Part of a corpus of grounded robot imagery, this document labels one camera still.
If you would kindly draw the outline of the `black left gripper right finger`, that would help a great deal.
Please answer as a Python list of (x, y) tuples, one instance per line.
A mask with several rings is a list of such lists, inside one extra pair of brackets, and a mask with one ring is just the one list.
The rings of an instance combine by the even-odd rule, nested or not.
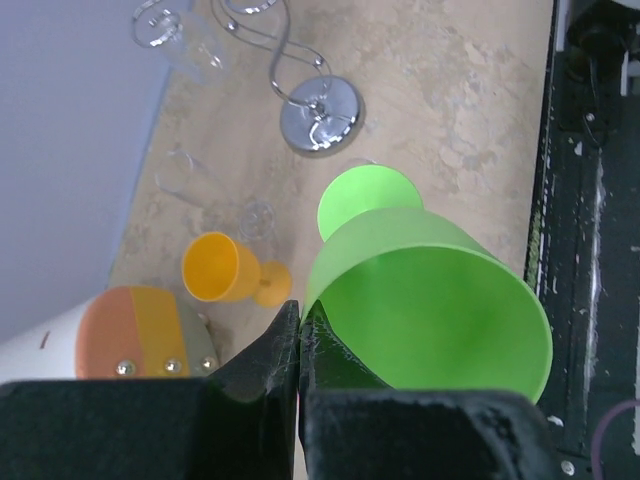
[(300, 332), (299, 436), (311, 479), (558, 479), (546, 420), (500, 390), (397, 390), (334, 333)]

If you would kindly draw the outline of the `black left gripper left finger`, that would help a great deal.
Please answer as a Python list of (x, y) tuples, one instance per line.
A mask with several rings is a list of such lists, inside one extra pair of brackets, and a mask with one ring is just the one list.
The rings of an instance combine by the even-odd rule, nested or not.
[(290, 479), (299, 306), (214, 373), (1, 388), (5, 479)]

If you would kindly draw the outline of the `green plastic wine glass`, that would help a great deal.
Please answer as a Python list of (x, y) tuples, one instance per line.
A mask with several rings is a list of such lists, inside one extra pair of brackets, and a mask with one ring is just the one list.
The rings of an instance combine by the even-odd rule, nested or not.
[(396, 389), (496, 389), (537, 401), (549, 320), (532, 288), (473, 237), (428, 211), (415, 185), (368, 164), (338, 175), (317, 209), (323, 241), (303, 305)]

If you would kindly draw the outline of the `short clear wine glass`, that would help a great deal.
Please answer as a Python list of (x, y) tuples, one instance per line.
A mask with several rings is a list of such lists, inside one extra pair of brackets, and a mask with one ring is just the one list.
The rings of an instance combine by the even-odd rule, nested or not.
[(188, 11), (156, 10), (147, 20), (154, 35), (149, 45), (171, 66), (201, 85), (215, 83), (225, 73), (226, 60), (212, 28)]

